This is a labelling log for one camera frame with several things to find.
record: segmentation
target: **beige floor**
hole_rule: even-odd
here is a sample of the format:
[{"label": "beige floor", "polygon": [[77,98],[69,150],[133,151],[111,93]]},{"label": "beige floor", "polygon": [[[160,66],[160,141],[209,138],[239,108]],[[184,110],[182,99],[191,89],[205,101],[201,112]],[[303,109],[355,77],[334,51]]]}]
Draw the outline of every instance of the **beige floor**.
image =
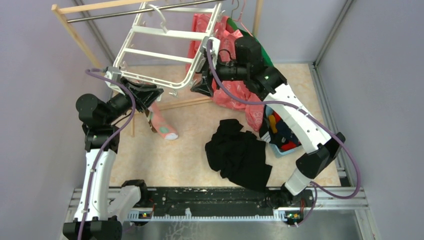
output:
[{"label": "beige floor", "polygon": [[[307,64],[278,64],[276,67],[288,79],[293,91],[319,120],[323,121],[314,85]],[[132,68],[132,72],[150,77],[182,79],[184,66],[143,66]],[[187,90],[180,91],[178,98],[167,92],[162,102],[201,97]],[[111,186],[120,186],[125,180],[144,179],[151,187],[233,187],[227,179],[210,169],[205,154],[205,143],[210,141],[222,119],[238,119],[248,126],[244,112],[233,111],[212,102],[164,110],[163,116],[179,132],[179,138],[168,141],[152,133],[143,114],[135,117],[135,137],[130,128],[120,135],[118,156],[110,178]],[[272,165],[268,186],[281,186],[295,169],[295,161],[304,153],[302,149],[281,158],[276,158],[269,146],[266,147],[266,163]],[[334,163],[317,178],[323,186],[340,186]]]}]

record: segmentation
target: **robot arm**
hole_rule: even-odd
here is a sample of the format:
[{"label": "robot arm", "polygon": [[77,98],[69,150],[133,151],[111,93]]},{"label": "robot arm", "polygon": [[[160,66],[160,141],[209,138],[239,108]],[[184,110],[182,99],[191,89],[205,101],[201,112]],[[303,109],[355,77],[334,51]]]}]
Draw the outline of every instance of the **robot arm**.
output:
[{"label": "robot arm", "polygon": [[[217,63],[213,61],[214,66],[208,64],[203,66],[202,79],[191,88],[192,92],[213,96],[213,75],[210,68],[214,68],[221,81],[243,80],[247,89],[256,94],[261,101],[281,101],[298,106],[298,109],[295,109],[283,104],[268,104],[297,136],[306,152],[296,161],[296,170],[281,187],[280,199],[276,200],[288,205],[296,203],[299,201],[297,196],[336,158],[341,149],[340,145],[299,111],[302,109],[308,113],[280,71],[264,63],[262,47],[255,38],[250,36],[238,38],[234,43],[236,59],[228,62],[222,62],[217,54],[219,40],[214,39],[212,42],[212,56],[217,59]],[[342,142],[345,141],[340,132],[336,136]]]},{"label": "robot arm", "polygon": [[[123,84],[131,92],[135,99],[135,108],[139,112],[145,111],[164,91],[156,85],[130,82],[121,77],[119,69],[114,67],[107,69],[106,76]],[[120,92],[108,102],[101,101],[93,94],[84,94],[76,101],[76,109],[79,112],[79,119],[83,122],[82,129],[85,133],[86,170],[74,220],[63,225],[63,235],[70,240],[77,239],[80,228],[83,228],[81,238],[83,240],[92,237],[121,239],[122,223],[131,208],[148,197],[144,181],[132,180],[125,182],[118,197],[109,203],[107,198],[109,181],[118,153],[119,134],[103,150],[93,170],[93,164],[102,145],[118,130],[113,122],[132,108],[130,97],[123,91]]]}]

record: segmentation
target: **pink sock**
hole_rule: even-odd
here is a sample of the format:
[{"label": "pink sock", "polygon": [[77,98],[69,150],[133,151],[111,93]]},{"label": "pink sock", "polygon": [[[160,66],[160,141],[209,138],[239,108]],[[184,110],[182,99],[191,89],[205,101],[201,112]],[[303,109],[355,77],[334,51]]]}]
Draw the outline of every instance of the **pink sock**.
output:
[{"label": "pink sock", "polygon": [[147,119],[151,122],[158,134],[166,140],[175,140],[178,138],[177,131],[164,119],[156,102],[154,102],[148,110],[150,113],[147,116]]}]

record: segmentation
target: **wooden frame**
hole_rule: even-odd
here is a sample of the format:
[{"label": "wooden frame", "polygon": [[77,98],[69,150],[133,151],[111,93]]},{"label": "wooden frame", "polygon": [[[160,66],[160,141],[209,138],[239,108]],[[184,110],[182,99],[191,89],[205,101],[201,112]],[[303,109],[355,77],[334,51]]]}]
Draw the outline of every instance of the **wooden frame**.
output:
[{"label": "wooden frame", "polygon": [[[65,15],[71,14],[71,13],[80,13],[80,12],[84,12],[84,11],[104,9],[104,8],[112,8],[112,7],[124,6],[124,5],[130,5],[130,4],[138,4],[138,3],[143,3],[143,2],[152,2],[152,1],[154,1],[154,0],[112,0],[112,1],[105,1],[105,2],[99,2],[99,3],[93,3],[93,4],[80,5],[80,6],[65,7],[65,8],[60,8],[57,4],[53,4],[51,6],[51,11],[54,13],[54,15],[56,15],[59,22],[63,25],[63,27],[66,29],[66,31],[69,33],[69,35],[73,38],[73,40],[76,42],[76,44],[82,50],[82,52],[84,52],[84,54],[88,57],[88,59],[93,64],[93,66],[96,67],[96,68],[102,68],[103,67],[102,63],[94,55],[94,53],[90,50],[90,48],[87,46],[87,44],[81,38],[81,36],[78,34],[78,32],[74,28],[74,26],[72,26],[72,24],[68,23],[68,19]],[[253,23],[253,35],[255,35],[255,36],[258,34],[263,3],[264,3],[264,0],[257,0],[256,1],[256,10],[255,10],[255,14],[254,14],[254,23]],[[209,103],[209,102],[212,102],[211,98],[209,98],[209,97],[199,97],[199,98],[194,98],[194,99],[179,100],[179,101],[159,104],[159,109],[160,110],[167,110],[167,109],[181,108],[181,107],[185,107],[185,106],[197,105],[197,104],[203,104],[203,103]],[[132,119],[131,120],[131,136],[132,137],[134,137],[134,135],[135,135],[135,127],[136,127],[135,121],[134,121],[134,119]]]}]

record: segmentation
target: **gray wall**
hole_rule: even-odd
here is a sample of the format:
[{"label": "gray wall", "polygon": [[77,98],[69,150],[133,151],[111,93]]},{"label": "gray wall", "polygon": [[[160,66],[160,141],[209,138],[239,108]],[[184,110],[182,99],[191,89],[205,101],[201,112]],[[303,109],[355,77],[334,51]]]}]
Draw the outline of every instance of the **gray wall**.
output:
[{"label": "gray wall", "polygon": [[382,239],[422,239],[424,1],[357,0],[319,67]]},{"label": "gray wall", "polygon": [[[260,20],[258,39],[268,51],[275,63],[311,62],[317,58],[324,41],[329,34],[339,12],[346,0],[265,0],[263,3]],[[86,4],[96,3],[99,0],[85,0]],[[162,6],[166,4],[180,3],[179,0],[155,1],[154,4]],[[234,18],[238,18],[243,5],[239,0],[240,7],[234,11]],[[256,0],[248,0],[243,12],[243,23],[251,31],[253,28]],[[226,15],[231,14],[234,6],[231,0],[223,1],[222,9]],[[204,8],[214,4],[199,5]],[[138,8],[138,4],[120,6],[108,9],[91,11],[92,15],[110,14],[130,11]],[[184,13],[165,14],[168,21],[168,29],[189,31],[193,17]],[[104,38],[115,54],[118,54],[128,31],[134,20],[133,15],[120,16],[107,19],[99,19],[95,22],[99,26]],[[159,28],[161,22],[157,14],[144,15],[148,27]],[[145,34],[133,40],[134,48],[158,52],[163,54],[186,57],[189,40],[170,41],[166,37],[148,36]],[[125,59],[130,65],[154,65],[175,64],[175,62],[158,61],[158,58],[131,56]]]},{"label": "gray wall", "polygon": [[[85,170],[75,101],[105,100],[106,84],[50,11],[68,0],[5,1],[0,8],[0,239],[54,240]],[[78,30],[100,53],[84,24]]]},{"label": "gray wall", "polygon": [[275,63],[312,62],[346,0],[264,0],[258,39]]}]

